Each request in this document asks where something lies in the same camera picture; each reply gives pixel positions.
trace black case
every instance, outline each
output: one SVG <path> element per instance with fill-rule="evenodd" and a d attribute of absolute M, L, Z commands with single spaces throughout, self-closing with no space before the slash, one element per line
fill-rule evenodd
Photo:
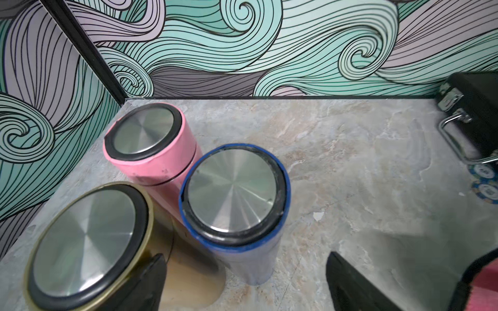
<path fill-rule="evenodd" d="M 448 116 L 462 108 L 472 118 L 455 124 L 483 158 L 498 149 L 498 71 L 454 73 L 441 85 L 436 101 Z"/>

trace pink thermos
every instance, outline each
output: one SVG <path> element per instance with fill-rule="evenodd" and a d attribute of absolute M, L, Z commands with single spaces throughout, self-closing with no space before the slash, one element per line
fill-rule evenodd
<path fill-rule="evenodd" d="M 105 135 L 104 155 L 183 223 L 178 195 L 202 151 L 180 109 L 153 103 L 128 112 Z"/>

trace blue thermos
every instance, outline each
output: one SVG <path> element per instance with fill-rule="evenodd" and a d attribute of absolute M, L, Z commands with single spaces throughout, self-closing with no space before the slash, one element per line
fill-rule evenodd
<path fill-rule="evenodd" d="M 249 285 L 266 282 L 290 207 L 282 163 L 249 144 L 227 144 L 204 155 L 180 192 L 187 229 Z"/>

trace blue rim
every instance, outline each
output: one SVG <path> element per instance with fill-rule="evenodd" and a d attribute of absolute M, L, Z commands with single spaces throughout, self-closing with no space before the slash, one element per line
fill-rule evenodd
<path fill-rule="evenodd" d="M 492 180 L 492 181 L 497 181 L 497 173 L 495 172 L 495 170 L 493 169 L 493 167 L 491 167 L 490 165 L 487 165 L 489 166 L 489 168 L 494 172 L 495 176 L 493 178 L 486 178 L 486 177 L 483 177 L 481 175 L 479 175 L 476 170 L 474 169 L 475 168 L 475 165 L 469 165 L 467 168 L 469 170 L 469 173 L 472 174 L 472 176 L 474 176 L 475 178 L 479 179 L 480 181 L 487 181 L 487 180 Z"/>
<path fill-rule="evenodd" d="M 285 195 L 286 195 L 286 198 L 285 198 L 285 205 L 284 205 L 284 209 L 283 209 L 282 218 L 278 222 L 277 226 L 272 231 L 270 231 L 264 238 L 262 238 L 261 240 L 258 240 L 256 242 L 253 242 L 253 243 L 250 243 L 250 244 L 247 244 L 247 245 L 243 245 L 243 246 L 220 246 L 220 245 L 214 244 L 214 243 L 206 240 L 204 237 L 202 237 L 201 235 L 199 235 L 192 228 L 192 226 L 187 222 L 187 218 L 185 218 L 185 214 L 183 213 L 183 203 L 182 203 L 183 191 L 184 191 L 185 185 L 187 184 L 187 181 L 189 180 L 189 178 L 192 175 L 192 173 L 195 171 L 195 169 L 197 168 L 197 166 L 199 166 L 199 164 L 202 161 L 204 161 L 207 157 L 209 157 L 211 154 L 215 153 L 216 151 L 218 151 L 220 149 L 228 148 L 228 147 L 251 147 L 251 148 L 258 149 L 261 152 L 266 153 L 273 160 L 275 160 L 275 162 L 278 164 L 278 166 L 282 170 L 284 178 L 285 178 L 285 189 L 286 189 L 285 190 Z M 285 220 L 287 219 L 287 215 L 289 214 L 289 207 L 290 207 L 290 179 L 289 179 L 289 175 L 287 174 L 287 171 L 285 170 L 285 167 L 277 159 L 277 157 L 275 157 L 269 151 L 264 150 L 261 147 L 258 147 L 258 146 L 255 146 L 255 145 L 251 145 L 251 144 L 241 144 L 241 143 L 222 145 L 222 146 L 220 146 L 220 147 L 218 147 L 216 149 L 211 150 L 210 152 L 206 153 L 205 155 L 203 155 L 202 158 L 200 158 L 194 164 L 194 166 L 190 169 L 190 171 L 187 174 L 187 177 L 185 177 L 185 180 L 183 181 L 182 189 L 180 190 L 180 196 L 178 197 L 178 206 L 180 207 L 180 214 L 182 216 L 182 220 L 183 220 L 183 223 L 185 224 L 185 227 L 188 229 L 188 231 L 190 232 L 190 234 L 193 235 L 204 246 L 208 247 L 211 250 L 217 250 L 217 251 L 222 251 L 222 252 L 227 252 L 227 253 L 242 253 L 242 252 L 250 251 L 250 250 L 258 248 L 258 247 L 262 246 L 263 244 L 267 243 L 272 238 L 274 238 L 279 233 L 280 230 L 282 230 L 282 228 L 283 228 L 283 226 L 285 224 Z"/>
<path fill-rule="evenodd" d="M 487 181 L 487 180 L 483 180 L 483 181 L 475 181 L 475 182 L 473 182 L 473 183 L 472 183 L 472 191 L 476 194 L 476 196 L 477 196 L 479 199 L 481 199 L 481 200 L 483 200 L 483 201 L 485 201 L 485 202 L 487 202 L 487 203 L 490 203 L 490 204 L 496 204 L 496 205 L 498 205 L 498 200 L 492 200 L 492 199 L 490 199 L 490 198 L 486 197 L 486 196 L 485 196 L 485 195 L 484 195 L 484 194 L 483 194 L 483 193 L 479 190 L 479 186 L 480 186 L 480 185 L 482 185 L 482 184 L 487 184 L 487 185 L 493 186 L 493 187 L 495 187 L 495 188 L 498 188 L 498 187 L 497 187 L 497 186 L 498 186 L 498 184 L 497 184 L 497 183 L 495 183 L 495 182 L 493 182 L 493 181 L 489 182 L 489 181 Z"/>

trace black corner frame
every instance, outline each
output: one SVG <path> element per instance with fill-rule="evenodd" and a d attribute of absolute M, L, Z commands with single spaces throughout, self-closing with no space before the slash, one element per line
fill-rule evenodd
<path fill-rule="evenodd" d="M 73 43 L 81 56 L 92 68 L 109 93 L 121 106 L 128 98 L 125 90 L 116 79 L 114 73 L 98 51 L 95 44 L 83 30 L 76 17 L 64 0 L 40 0 L 47 11 L 52 15 L 62 32 Z"/>

